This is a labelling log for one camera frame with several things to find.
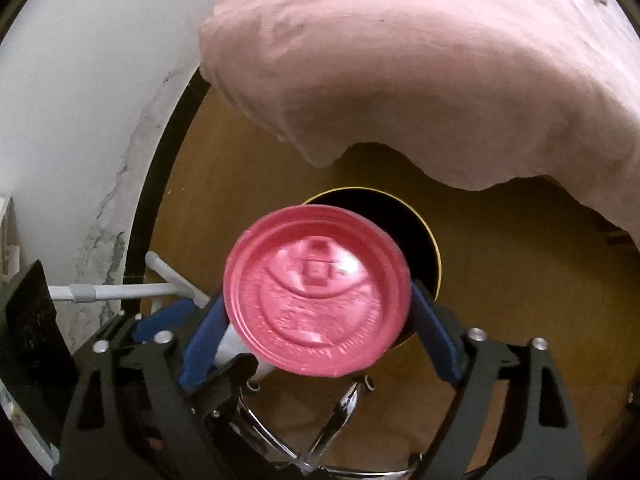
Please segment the pink lidded paper cup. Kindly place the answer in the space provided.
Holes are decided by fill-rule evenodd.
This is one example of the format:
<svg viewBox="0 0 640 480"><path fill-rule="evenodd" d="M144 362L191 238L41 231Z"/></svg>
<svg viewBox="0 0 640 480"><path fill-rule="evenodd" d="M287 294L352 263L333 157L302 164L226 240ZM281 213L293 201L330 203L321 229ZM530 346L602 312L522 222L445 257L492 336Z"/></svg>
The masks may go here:
<svg viewBox="0 0 640 480"><path fill-rule="evenodd" d="M224 265L224 306L263 363L342 377L372 366L407 321L411 276L397 244L347 209L300 205L247 228Z"/></svg>

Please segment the black round trash bin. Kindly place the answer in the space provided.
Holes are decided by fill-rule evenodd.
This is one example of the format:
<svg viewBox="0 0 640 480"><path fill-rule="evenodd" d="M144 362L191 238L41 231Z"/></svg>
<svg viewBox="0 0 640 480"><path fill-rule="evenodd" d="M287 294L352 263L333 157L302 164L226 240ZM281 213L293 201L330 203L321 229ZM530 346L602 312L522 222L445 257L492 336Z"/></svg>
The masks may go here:
<svg viewBox="0 0 640 480"><path fill-rule="evenodd" d="M304 204L347 209L376 224L401 250L412 284L420 289L422 297L437 298L442 282L442 257L430 227L409 204L390 193L363 186L324 191Z"/></svg>

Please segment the chrome chair base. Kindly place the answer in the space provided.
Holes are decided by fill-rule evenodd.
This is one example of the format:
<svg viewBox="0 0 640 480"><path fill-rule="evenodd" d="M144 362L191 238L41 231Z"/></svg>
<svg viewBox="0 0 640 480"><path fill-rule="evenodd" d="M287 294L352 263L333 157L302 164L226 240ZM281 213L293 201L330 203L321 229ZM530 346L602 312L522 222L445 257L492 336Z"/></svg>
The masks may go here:
<svg viewBox="0 0 640 480"><path fill-rule="evenodd" d="M332 408L330 417L323 424L305 452L295 451L285 440L271 431L250 408L246 402L245 395L247 393L255 394L259 391L260 383L255 379L250 379L239 393L236 412L239 419L247 426L247 430L241 430L240 435L247 439L248 435L251 434L255 441L286 458L286 462L273 462L273 466L293 465L306 476L322 472L330 479L409 479L423 460L423 453L414 454L408 458L408 465L404 469L381 471L322 465L321 459L323 455L328 452L328 449L352 420L360 401L365 396L375 392L375 383L370 375L360 375L352 380L341 399Z"/></svg>

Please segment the pink bed blanket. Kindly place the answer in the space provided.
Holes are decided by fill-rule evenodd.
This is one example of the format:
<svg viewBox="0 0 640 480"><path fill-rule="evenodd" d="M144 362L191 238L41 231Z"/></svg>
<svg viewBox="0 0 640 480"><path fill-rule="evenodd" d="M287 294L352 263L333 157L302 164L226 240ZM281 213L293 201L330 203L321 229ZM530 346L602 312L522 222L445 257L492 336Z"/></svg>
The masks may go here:
<svg viewBox="0 0 640 480"><path fill-rule="evenodd" d="M639 233L639 36L616 0L218 0L200 52L314 166L379 143L462 190L544 176Z"/></svg>

